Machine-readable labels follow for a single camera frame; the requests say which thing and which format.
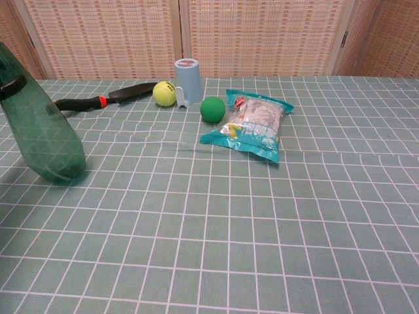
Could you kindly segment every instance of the plastic packaging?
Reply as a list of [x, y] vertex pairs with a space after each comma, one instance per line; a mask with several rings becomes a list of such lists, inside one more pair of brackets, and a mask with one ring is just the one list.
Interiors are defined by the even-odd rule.
[[281, 122], [294, 106], [284, 101], [239, 90], [227, 90], [227, 105], [234, 110], [228, 122], [200, 138], [202, 144], [214, 144], [242, 152], [252, 152], [279, 163]]

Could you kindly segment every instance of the green ball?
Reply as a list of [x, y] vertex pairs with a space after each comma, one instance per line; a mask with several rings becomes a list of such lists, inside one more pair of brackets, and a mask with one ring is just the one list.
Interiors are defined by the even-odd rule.
[[220, 122], [225, 114], [224, 101], [218, 97], [207, 97], [201, 103], [200, 112], [202, 119], [209, 123]]

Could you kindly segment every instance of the bamboo screen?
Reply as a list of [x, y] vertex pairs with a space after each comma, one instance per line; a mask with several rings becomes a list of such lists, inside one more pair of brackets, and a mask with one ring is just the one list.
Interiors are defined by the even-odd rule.
[[345, 0], [190, 0], [205, 77], [321, 75]]
[[0, 41], [18, 58], [31, 75], [40, 79], [40, 71], [24, 39], [22, 26], [17, 23], [12, 15], [15, 12], [6, 4], [6, 1], [0, 0], [0, 4]]
[[354, 75], [355, 66], [365, 43], [365, 36], [371, 26], [371, 21], [379, 0], [359, 0], [359, 5], [355, 6], [354, 22], [348, 30], [345, 47], [340, 59], [339, 67], [336, 71], [338, 75]]
[[25, 0], [57, 79], [172, 77], [170, 2]]
[[357, 75], [419, 77], [419, 4], [385, 0]]

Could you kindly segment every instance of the tennis ball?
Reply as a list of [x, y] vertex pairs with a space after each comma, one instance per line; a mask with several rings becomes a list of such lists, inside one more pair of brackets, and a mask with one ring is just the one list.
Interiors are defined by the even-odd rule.
[[162, 81], [153, 88], [153, 98], [157, 105], [169, 107], [176, 101], [175, 86], [171, 82]]

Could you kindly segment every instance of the teal grid tablecloth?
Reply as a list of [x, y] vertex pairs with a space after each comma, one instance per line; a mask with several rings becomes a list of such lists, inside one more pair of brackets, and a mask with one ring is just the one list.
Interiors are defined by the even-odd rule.
[[[140, 81], [41, 81], [53, 99]], [[199, 106], [66, 113], [88, 176], [51, 186], [0, 115], [0, 313], [418, 313], [419, 81], [203, 80], [295, 105], [279, 167], [201, 145]]]

